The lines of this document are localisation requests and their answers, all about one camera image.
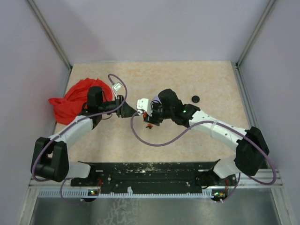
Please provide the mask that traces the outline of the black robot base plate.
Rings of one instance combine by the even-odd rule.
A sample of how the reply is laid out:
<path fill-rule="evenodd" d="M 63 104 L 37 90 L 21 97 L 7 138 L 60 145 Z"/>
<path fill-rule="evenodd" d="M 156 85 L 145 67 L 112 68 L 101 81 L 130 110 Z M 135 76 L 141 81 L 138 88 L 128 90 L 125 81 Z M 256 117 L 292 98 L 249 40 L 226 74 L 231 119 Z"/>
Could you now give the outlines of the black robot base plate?
<path fill-rule="evenodd" d="M 212 173 L 216 162 L 90 163 L 85 179 L 73 187 L 98 187 L 102 194 L 200 194 L 213 186 L 234 186 L 236 176 L 221 179 Z"/>

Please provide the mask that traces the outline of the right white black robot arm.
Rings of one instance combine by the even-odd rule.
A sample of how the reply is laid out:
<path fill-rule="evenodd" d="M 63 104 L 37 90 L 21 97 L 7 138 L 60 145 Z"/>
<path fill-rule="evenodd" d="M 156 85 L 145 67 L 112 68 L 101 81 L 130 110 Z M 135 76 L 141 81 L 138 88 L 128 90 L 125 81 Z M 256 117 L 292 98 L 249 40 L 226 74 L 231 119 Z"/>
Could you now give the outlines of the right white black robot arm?
<path fill-rule="evenodd" d="M 210 182 L 221 185 L 226 177 L 235 173 L 254 176 L 269 154 L 267 143 L 260 129 L 240 128 L 224 123 L 192 104 L 184 104 L 171 89 L 163 90 L 158 101 L 142 98 L 137 109 L 144 121 L 159 126 L 170 119 L 179 126 L 203 132 L 219 140 L 235 152 L 235 156 L 219 160 L 209 174 Z"/>

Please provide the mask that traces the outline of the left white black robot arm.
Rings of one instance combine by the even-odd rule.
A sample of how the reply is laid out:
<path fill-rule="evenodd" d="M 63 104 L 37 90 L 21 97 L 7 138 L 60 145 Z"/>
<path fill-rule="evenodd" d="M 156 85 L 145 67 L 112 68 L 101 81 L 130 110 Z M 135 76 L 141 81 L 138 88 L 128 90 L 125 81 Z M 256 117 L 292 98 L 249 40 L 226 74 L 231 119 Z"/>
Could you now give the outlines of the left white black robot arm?
<path fill-rule="evenodd" d="M 115 113 L 119 118 L 129 118 L 135 112 L 126 103 L 126 96 L 117 95 L 114 100 L 107 101 L 101 87 L 89 88 L 87 102 L 70 124 L 48 138 L 40 137 L 36 140 L 30 169 L 32 178 L 39 182 L 62 182 L 80 178 L 87 186 L 94 185 L 98 175 L 91 171 L 91 166 L 87 163 L 70 162 L 68 150 L 92 131 L 104 114 Z"/>

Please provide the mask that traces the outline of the lilac earbud charging case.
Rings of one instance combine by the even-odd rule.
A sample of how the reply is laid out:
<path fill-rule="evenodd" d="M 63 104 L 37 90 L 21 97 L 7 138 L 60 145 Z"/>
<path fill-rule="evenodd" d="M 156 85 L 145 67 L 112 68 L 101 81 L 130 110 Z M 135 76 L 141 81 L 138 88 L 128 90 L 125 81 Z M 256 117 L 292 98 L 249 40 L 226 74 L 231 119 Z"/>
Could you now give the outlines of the lilac earbud charging case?
<path fill-rule="evenodd" d="M 160 99 L 159 99 L 158 96 L 155 96 L 155 97 L 152 99 L 152 103 L 154 103 L 154 104 L 161 104 L 161 101 L 160 101 Z"/>

